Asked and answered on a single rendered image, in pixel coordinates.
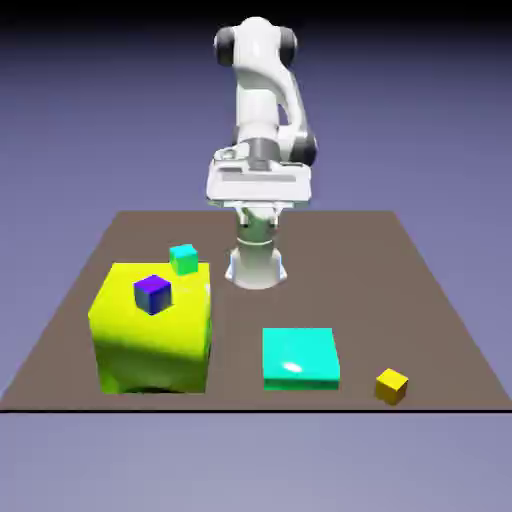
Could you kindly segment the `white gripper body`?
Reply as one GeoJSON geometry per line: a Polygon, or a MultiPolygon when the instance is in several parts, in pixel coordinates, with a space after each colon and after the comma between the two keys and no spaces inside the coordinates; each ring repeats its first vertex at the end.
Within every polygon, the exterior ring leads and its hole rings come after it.
{"type": "Polygon", "coordinates": [[[212,161],[206,184],[207,199],[222,205],[283,207],[310,201],[311,169],[308,166],[268,161],[266,169],[256,170],[251,164],[246,159],[212,161]]]}

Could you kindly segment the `small cyan cube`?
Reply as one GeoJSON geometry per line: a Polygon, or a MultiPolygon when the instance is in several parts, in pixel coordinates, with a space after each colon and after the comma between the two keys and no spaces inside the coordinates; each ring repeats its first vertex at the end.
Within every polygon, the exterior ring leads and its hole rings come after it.
{"type": "Polygon", "coordinates": [[[182,244],[169,249],[170,264],[178,276],[198,271],[198,252],[192,244],[182,244]]]}

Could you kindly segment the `small purple cube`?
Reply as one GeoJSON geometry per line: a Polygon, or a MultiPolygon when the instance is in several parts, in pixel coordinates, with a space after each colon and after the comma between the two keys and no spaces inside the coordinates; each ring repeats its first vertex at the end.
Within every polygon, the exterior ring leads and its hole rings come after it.
{"type": "Polygon", "coordinates": [[[172,284],[158,275],[150,275],[133,284],[136,306],[149,315],[158,314],[172,305],[172,284]]]}

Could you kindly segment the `small yellow cube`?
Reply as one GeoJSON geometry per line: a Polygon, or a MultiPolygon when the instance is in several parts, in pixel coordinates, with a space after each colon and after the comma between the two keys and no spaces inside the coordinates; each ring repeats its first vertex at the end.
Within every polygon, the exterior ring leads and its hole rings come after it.
{"type": "Polygon", "coordinates": [[[406,395],[409,378],[387,368],[376,377],[375,396],[388,405],[397,405],[406,395]]]}

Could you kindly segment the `large turquoise box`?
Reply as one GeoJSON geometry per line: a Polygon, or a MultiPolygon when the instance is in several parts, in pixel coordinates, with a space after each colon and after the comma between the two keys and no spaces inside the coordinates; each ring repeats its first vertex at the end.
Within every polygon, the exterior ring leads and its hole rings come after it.
{"type": "Polygon", "coordinates": [[[331,328],[264,328],[265,391],[338,390],[340,363],[331,328]]]}

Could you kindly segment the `large yellow box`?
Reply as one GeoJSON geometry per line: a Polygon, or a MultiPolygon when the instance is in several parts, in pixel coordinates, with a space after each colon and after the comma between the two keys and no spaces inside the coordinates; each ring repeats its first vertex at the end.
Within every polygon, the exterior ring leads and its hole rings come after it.
{"type": "Polygon", "coordinates": [[[89,312],[101,390],[146,388],[203,393],[212,341],[210,266],[177,275],[169,263],[112,264],[89,312]],[[172,305],[150,315],[136,305],[134,284],[156,275],[171,284],[172,305]]]}

